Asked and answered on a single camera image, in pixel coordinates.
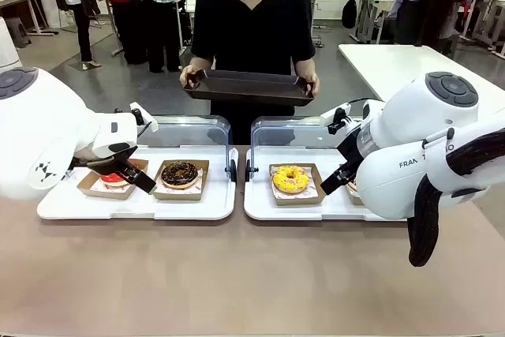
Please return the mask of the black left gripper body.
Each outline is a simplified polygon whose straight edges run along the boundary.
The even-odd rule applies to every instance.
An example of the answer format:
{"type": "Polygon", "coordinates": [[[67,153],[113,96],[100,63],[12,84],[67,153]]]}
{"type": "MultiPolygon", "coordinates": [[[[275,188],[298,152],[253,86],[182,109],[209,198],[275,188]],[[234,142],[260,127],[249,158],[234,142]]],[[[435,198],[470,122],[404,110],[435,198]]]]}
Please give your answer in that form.
{"type": "Polygon", "coordinates": [[[69,170],[76,167],[87,167],[100,175],[126,174],[130,175],[135,171],[133,165],[128,162],[129,157],[136,151],[136,147],[128,148],[122,152],[114,153],[112,156],[102,159],[86,160],[72,158],[69,170]]]}

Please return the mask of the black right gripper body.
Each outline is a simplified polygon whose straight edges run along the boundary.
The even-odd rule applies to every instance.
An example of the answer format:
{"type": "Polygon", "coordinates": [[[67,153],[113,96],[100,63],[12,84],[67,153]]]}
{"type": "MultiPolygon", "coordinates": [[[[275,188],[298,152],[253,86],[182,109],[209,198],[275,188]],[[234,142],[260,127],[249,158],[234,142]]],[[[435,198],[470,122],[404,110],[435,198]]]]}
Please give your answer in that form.
{"type": "Polygon", "coordinates": [[[361,124],[338,124],[335,135],[340,137],[337,150],[346,160],[344,167],[357,170],[369,155],[369,127],[361,124]]]}

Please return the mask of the person's left hand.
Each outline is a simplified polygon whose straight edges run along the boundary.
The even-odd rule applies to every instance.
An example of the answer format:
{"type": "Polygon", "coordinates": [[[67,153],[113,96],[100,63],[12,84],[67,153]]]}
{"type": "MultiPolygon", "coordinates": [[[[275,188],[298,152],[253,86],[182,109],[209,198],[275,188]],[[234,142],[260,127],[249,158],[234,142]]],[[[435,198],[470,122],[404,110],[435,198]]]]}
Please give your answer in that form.
{"type": "Polygon", "coordinates": [[[320,91],[320,79],[316,72],[307,72],[300,74],[306,81],[305,95],[308,97],[315,97],[320,91]]]}

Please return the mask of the person's right hand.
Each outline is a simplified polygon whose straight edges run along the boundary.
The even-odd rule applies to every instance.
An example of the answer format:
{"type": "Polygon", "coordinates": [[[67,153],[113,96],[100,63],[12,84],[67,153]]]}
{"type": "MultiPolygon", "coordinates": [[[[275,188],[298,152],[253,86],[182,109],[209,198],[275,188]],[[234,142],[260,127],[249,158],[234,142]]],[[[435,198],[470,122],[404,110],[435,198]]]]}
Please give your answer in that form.
{"type": "Polygon", "coordinates": [[[187,65],[181,72],[180,82],[183,88],[193,89],[198,81],[198,73],[205,70],[204,67],[200,67],[197,64],[187,65]]]}

